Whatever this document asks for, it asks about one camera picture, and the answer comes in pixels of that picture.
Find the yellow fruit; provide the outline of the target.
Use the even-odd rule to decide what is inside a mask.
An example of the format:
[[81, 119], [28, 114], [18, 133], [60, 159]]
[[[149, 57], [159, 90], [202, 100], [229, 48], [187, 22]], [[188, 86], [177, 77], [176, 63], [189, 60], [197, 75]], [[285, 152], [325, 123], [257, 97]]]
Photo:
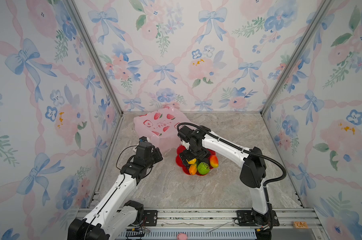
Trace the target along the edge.
[[193, 165], [193, 164], [196, 163], [196, 159], [187, 160], [187, 163], [188, 163], [189, 165]]

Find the red-yellow pear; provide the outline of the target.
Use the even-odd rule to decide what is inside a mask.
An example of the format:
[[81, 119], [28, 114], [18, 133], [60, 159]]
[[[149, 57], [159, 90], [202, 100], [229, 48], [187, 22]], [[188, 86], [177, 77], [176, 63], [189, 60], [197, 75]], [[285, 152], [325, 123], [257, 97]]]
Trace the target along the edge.
[[218, 168], [219, 162], [216, 155], [211, 155], [209, 158], [209, 164], [211, 168]]

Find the pink plastic bag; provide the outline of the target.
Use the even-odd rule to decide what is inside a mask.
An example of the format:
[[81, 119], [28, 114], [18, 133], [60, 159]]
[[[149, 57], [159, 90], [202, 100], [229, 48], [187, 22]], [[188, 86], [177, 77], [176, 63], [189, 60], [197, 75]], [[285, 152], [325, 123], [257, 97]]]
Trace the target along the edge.
[[162, 153], [181, 145], [177, 125], [184, 122], [189, 123], [190, 120], [172, 106], [134, 118], [137, 135], [146, 137]]

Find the green custard apple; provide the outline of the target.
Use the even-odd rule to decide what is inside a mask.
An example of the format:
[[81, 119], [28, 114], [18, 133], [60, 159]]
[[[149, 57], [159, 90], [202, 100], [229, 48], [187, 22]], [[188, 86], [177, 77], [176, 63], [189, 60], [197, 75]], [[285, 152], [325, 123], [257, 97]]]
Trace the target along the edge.
[[210, 166], [205, 162], [201, 162], [197, 166], [197, 171], [202, 176], [207, 175], [210, 172]]

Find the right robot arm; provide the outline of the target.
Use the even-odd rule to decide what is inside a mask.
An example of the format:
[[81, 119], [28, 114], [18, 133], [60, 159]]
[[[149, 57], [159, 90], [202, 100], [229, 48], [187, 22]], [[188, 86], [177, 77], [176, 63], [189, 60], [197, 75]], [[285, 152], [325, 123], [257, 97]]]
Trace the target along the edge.
[[[264, 156], [262, 151], [236, 145], [216, 135], [209, 128], [191, 123], [177, 125], [178, 137], [185, 148], [179, 153], [182, 164], [190, 175], [207, 175], [211, 168], [219, 166], [216, 152], [237, 164], [240, 169], [240, 180], [250, 191], [252, 209], [247, 217], [238, 216], [240, 226], [259, 226], [262, 230], [272, 229], [274, 216], [269, 201], [267, 184], [278, 182], [286, 177], [286, 169], [276, 160]], [[266, 164], [270, 161], [278, 166], [282, 175], [274, 179], [266, 179]]]

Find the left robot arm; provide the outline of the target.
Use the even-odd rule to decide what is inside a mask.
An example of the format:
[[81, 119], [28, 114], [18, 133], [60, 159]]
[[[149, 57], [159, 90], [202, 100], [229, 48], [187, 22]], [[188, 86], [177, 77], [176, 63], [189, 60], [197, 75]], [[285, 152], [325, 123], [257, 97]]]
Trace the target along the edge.
[[140, 227], [144, 223], [144, 205], [125, 200], [148, 175], [148, 170], [162, 160], [159, 148], [140, 142], [104, 198], [82, 220], [72, 221], [67, 239], [115, 240], [127, 227]]

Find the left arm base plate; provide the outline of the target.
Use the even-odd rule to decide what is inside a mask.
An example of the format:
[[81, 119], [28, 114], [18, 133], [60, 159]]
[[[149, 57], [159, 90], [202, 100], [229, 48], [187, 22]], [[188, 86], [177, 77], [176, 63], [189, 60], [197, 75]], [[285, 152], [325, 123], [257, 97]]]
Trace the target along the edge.
[[157, 210], [143, 210], [140, 215], [140, 226], [143, 227], [156, 227], [158, 222]]

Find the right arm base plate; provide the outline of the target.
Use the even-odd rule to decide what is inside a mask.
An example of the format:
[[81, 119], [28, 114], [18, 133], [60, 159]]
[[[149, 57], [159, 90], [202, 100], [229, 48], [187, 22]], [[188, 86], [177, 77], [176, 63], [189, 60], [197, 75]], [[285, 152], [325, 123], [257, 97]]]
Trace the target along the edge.
[[274, 227], [280, 226], [276, 212], [267, 212], [265, 215], [254, 210], [238, 210], [236, 211], [236, 223], [241, 227], [259, 227], [266, 228], [273, 224]]

